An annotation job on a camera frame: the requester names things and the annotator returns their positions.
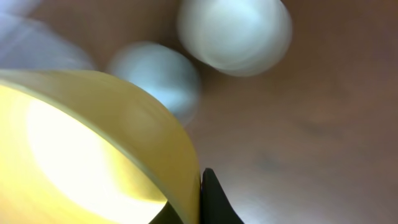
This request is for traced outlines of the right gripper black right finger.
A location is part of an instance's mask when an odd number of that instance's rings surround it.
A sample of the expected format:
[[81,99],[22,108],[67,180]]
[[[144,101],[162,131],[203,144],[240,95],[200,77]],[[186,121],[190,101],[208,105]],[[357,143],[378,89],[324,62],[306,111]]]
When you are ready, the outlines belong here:
[[200,215],[202,224],[244,223],[232,208],[215,172],[210,168],[206,168],[202,175]]

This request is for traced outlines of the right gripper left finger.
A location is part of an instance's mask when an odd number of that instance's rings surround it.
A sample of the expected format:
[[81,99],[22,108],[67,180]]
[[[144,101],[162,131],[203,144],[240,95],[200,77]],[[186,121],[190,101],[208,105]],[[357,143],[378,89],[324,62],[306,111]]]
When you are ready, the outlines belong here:
[[149,224],[183,224],[183,222],[173,206],[167,202]]

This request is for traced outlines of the yellow plastic bowl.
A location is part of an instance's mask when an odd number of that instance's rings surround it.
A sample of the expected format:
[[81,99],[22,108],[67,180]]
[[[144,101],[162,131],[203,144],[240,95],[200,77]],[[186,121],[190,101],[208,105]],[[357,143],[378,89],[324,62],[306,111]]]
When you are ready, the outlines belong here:
[[1,71],[1,222],[200,221],[200,168],[155,98],[92,70]]

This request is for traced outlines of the grey plastic bowl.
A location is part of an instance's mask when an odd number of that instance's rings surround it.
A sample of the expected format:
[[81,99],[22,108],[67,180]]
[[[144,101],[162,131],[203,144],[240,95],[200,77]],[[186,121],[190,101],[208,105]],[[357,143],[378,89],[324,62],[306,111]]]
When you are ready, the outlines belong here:
[[155,42],[138,42],[114,56],[108,73],[148,92],[184,126],[193,119],[201,95],[201,80],[182,54]]

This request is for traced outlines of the white plastic bowl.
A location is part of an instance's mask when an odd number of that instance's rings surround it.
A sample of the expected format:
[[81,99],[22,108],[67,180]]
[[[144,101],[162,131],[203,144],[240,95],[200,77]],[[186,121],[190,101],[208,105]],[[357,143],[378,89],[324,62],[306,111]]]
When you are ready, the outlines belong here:
[[293,25],[280,0],[184,0],[177,30],[197,60],[227,75],[250,77],[282,60]]

